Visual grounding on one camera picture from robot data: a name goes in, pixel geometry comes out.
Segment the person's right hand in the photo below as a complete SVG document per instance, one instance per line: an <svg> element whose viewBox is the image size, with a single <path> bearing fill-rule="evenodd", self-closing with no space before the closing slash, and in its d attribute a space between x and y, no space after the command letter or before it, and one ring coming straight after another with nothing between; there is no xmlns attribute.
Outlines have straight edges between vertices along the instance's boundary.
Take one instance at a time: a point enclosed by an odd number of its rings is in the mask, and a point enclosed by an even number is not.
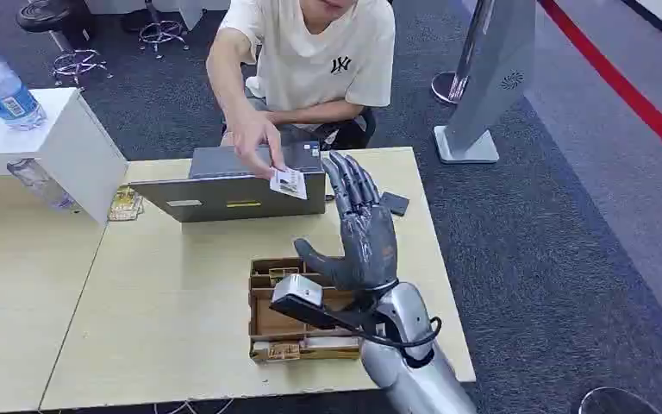
<svg viewBox="0 0 662 414"><path fill-rule="evenodd" d="M250 110L240 116L239 121L230 126L232 146L237 156L246 166L262 179L271 179L274 170L285 171L287 166L281 146L281 135L269 112ZM260 144L269 148L270 160L264 161L258 155Z"/></svg>

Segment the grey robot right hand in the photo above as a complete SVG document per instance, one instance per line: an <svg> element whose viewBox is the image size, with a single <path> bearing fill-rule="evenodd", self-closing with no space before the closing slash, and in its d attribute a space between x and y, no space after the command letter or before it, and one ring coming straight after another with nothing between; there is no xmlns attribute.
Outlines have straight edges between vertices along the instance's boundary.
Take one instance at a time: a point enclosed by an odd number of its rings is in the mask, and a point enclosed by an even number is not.
<svg viewBox="0 0 662 414"><path fill-rule="evenodd" d="M397 277L397 237L388 207L381 204L371 175L350 155L331 151L322 160L334 191L344 255L334 258L298 238L298 256L342 291L374 291Z"/></svg>

